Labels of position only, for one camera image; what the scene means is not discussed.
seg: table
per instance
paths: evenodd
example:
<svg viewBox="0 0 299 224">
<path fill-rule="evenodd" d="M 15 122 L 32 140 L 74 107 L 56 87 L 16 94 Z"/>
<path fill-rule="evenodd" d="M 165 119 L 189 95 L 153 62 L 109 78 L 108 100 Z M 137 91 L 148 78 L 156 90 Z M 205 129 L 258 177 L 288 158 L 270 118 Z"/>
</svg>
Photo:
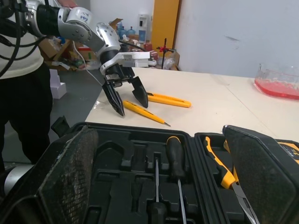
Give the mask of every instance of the table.
<svg viewBox="0 0 299 224">
<path fill-rule="evenodd" d="M 86 122 L 172 129 L 194 136 L 197 132 L 222 133 L 224 125 L 240 126 L 277 139 L 299 142 L 299 101 L 274 98 L 260 92 L 254 79 L 171 70 L 133 68 L 147 92 L 191 101 L 182 108 L 149 102 L 147 110 L 171 127 L 125 109 L 120 116 L 102 91 Z M 116 88 L 122 100 L 138 103 L 133 86 Z"/>
</svg>

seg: water bottle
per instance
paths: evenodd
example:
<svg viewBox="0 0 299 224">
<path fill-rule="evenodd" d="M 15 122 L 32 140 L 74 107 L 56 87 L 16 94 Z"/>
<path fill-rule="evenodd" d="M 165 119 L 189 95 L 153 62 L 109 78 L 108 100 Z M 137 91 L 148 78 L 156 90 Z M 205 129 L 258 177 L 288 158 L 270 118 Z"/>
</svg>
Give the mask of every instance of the water bottle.
<svg viewBox="0 0 299 224">
<path fill-rule="evenodd" d="M 129 35 L 135 35 L 135 30 L 133 30 L 133 27 L 127 31 L 127 36 Z"/>
<path fill-rule="evenodd" d="M 122 28 L 122 22 L 118 22 L 116 24 L 116 27 L 117 27 L 118 30 L 121 30 L 121 28 Z"/>
<path fill-rule="evenodd" d="M 122 40 L 122 35 L 126 34 L 127 31 L 125 30 L 125 27 L 122 27 L 121 31 L 120 31 L 120 40 Z"/>
<path fill-rule="evenodd" d="M 120 37 L 120 30 L 116 27 L 116 34 Z"/>
</svg>

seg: floor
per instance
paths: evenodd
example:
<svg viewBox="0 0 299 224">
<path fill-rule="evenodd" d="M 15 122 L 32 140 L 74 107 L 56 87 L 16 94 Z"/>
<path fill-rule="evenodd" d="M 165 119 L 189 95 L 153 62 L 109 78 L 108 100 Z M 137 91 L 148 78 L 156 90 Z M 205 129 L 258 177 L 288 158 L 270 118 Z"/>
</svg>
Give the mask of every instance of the floor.
<svg viewBox="0 0 299 224">
<path fill-rule="evenodd" d="M 59 117 L 65 116 L 70 126 L 85 121 L 94 102 L 100 94 L 101 86 L 91 75 L 85 71 L 59 72 L 60 81 L 66 83 L 67 93 L 59 100 L 55 99 L 51 113 L 51 124 Z M 50 141 L 58 139 L 58 136 L 50 130 Z M 18 135 L 9 123 L 5 126 L 5 144 L 2 152 L 6 166 L 13 163 L 29 163 L 22 152 Z"/>
</svg>

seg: screwdriver handle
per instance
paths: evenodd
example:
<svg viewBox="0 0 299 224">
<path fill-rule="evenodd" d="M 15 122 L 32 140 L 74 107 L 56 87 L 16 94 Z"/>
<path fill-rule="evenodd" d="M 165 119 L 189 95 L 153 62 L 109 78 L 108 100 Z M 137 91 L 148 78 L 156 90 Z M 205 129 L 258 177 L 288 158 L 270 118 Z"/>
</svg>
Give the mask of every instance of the screwdriver handle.
<svg viewBox="0 0 299 224">
<path fill-rule="evenodd" d="M 166 154 L 171 168 L 171 177 L 177 180 L 185 178 L 183 169 L 184 151 L 178 137 L 171 136 L 167 140 Z"/>
<path fill-rule="evenodd" d="M 211 140 L 209 137 L 205 138 L 204 146 L 206 147 L 209 157 L 216 162 L 217 168 L 220 171 L 221 186 L 223 186 L 225 189 L 229 189 L 229 187 L 232 185 L 232 183 L 235 182 L 235 177 L 229 171 L 229 169 L 221 162 L 221 160 L 218 159 L 216 154 L 213 152 L 212 147 L 211 147 Z"/>
<path fill-rule="evenodd" d="M 151 224 L 165 224 L 167 217 L 167 209 L 165 204 L 161 202 L 155 202 L 149 206 L 149 210 Z"/>
</svg>

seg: pliers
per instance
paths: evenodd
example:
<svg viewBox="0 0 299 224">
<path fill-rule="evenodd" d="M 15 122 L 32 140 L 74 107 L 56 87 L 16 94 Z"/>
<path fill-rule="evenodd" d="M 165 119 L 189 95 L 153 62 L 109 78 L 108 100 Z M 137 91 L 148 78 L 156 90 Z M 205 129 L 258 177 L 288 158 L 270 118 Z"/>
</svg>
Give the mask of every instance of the pliers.
<svg viewBox="0 0 299 224">
<path fill-rule="evenodd" d="M 216 154 L 213 152 L 212 147 L 211 147 L 211 140 L 209 137 L 206 137 L 204 140 L 204 146 L 205 150 L 207 151 L 208 155 L 210 156 L 211 159 L 213 159 L 216 164 L 217 168 L 219 169 L 221 173 L 221 186 L 224 187 L 225 189 L 230 189 L 232 188 L 238 198 L 239 204 L 241 205 L 247 220 L 251 224 L 260 224 L 255 212 L 253 211 L 247 197 L 245 196 L 241 186 L 238 184 L 238 177 L 235 173 L 234 169 L 234 175 L 229 171 L 229 169 L 221 162 L 221 160 L 218 159 Z"/>
</svg>

